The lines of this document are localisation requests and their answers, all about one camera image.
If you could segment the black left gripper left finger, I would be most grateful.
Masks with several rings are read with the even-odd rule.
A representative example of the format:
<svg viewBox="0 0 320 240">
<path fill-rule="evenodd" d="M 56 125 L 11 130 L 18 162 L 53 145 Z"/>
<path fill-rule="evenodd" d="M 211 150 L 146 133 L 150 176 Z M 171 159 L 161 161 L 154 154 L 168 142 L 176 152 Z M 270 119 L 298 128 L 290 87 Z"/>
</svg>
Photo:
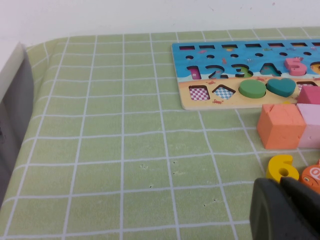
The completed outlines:
<svg viewBox="0 0 320 240">
<path fill-rule="evenodd" d="M 254 181 L 249 221 L 254 240 L 303 240 L 298 230 L 307 232 L 289 205 L 280 182 L 269 178 Z"/>
</svg>

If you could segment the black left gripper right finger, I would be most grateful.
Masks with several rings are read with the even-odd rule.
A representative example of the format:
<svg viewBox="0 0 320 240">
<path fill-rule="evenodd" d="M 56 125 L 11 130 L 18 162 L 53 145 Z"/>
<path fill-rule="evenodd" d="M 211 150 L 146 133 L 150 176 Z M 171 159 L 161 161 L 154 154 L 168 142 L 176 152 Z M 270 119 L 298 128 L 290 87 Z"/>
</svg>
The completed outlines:
<svg viewBox="0 0 320 240">
<path fill-rule="evenodd" d="M 320 195 L 292 177 L 282 177 L 280 186 L 298 222 L 307 229 L 306 233 L 298 230 L 302 239 L 318 240 L 320 238 Z"/>
</svg>

